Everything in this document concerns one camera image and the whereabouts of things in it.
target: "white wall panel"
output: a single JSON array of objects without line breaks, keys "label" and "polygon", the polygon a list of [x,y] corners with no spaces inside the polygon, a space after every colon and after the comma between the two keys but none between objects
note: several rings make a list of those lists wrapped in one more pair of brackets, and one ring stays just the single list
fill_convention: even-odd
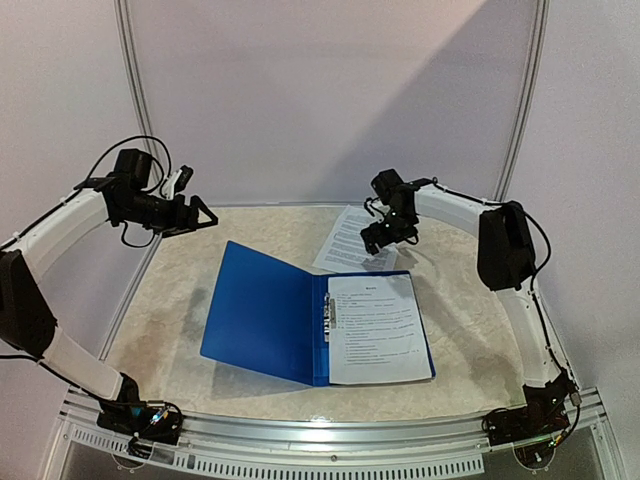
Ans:
[{"label": "white wall panel", "polygon": [[131,2],[154,131],[211,203],[361,201],[391,167],[490,196],[535,8]]},{"label": "white wall panel", "polygon": [[640,3],[552,2],[509,197],[545,227],[551,318],[640,472]]},{"label": "white wall panel", "polygon": [[[0,65],[4,242],[66,195],[103,150],[138,129],[111,0],[3,1]],[[60,324],[90,351],[99,351],[141,256],[105,226],[44,278]],[[11,351],[0,342],[0,353]],[[31,363],[0,362],[0,478],[37,477],[65,391]]]}]

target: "marble tabletop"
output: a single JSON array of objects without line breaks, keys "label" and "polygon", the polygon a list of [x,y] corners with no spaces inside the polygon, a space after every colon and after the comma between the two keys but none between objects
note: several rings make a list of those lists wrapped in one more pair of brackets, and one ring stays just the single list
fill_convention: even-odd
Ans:
[{"label": "marble tabletop", "polygon": [[199,413],[336,422],[424,419],[524,403],[513,330],[476,273],[477,241],[431,219],[421,219],[417,246],[399,247],[396,268],[411,271],[434,380],[312,388],[201,357],[226,242],[326,273],[311,264],[342,207],[213,210],[217,227],[161,242],[107,357],[137,380],[142,398]]}]

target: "blue folder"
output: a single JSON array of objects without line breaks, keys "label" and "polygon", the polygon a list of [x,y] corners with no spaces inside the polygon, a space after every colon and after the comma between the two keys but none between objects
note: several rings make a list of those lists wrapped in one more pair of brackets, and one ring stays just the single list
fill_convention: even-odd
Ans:
[{"label": "blue folder", "polygon": [[[405,274],[409,272],[313,275],[228,242],[200,354],[307,385],[327,386],[324,298],[329,278]],[[435,373],[430,353],[429,361]]]}]

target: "loose paper sheet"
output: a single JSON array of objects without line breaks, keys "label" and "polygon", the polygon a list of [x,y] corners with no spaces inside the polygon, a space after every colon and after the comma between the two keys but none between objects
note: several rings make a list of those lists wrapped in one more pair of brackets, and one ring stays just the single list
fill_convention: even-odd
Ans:
[{"label": "loose paper sheet", "polygon": [[398,256],[395,246],[383,248],[376,256],[369,255],[364,248],[360,231],[374,221],[364,208],[345,208],[313,266],[337,273],[393,270]]},{"label": "loose paper sheet", "polygon": [[394,383],[433,377],[411,277],[334,277],[336,326],[329,333],[329,381]]}]

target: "vertical metal pole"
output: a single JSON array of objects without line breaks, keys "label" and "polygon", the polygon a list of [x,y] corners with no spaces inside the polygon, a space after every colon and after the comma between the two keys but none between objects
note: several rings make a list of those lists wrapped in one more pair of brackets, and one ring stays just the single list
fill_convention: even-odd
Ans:
[{"label": "vertical metal pole", "polygon": [[[138,120],[138,127],[143,135],[153,135],[151,118],[149,116],[149,110],[147,109],[144,88],[140,78],[140,68],[138,65],[138,57],[136,55],[129,2],[127,0],[115,0],[115,9],[118,31],[120,33],[122,58],[124,60],[125,71],[127,72],[127,79],[129,80],[129,91],[131,92],[131,99],[133,100],[133,106]],[[164,152],[158,148],[158,145],[149,140],[145,140],[144,142],[147,151],[155,158],[162,161]],[[159,170],[156,170],[156,168],[157,167],[154,164],[154,174],[156,176],[154,180],[158,181],[160,179],[160,172]]]},{"label": "vertical metal pole", "polygon": [[531,101],[533,99],[533,91],[538,76],[538,68],[540,66],[540,57],[542,55],[542,44],[544,40],[544,31],[547,25],[547,15],[549,12],[549,0],[538,0],[536,9],[536,19],[531,31],[531,41],[529,44],[528,61],[525,68],[525,74],[520,92],[520,105],[516,114],[516,121],[509,139],[507,155],[505,157],[502,172],[498,179],[498,184],[494,191],[493,197],[498,201],[503,201],[507,195],[511,177],[516,165],[520,145],[524,137],[525,127],[529,110],[531,109]]}]

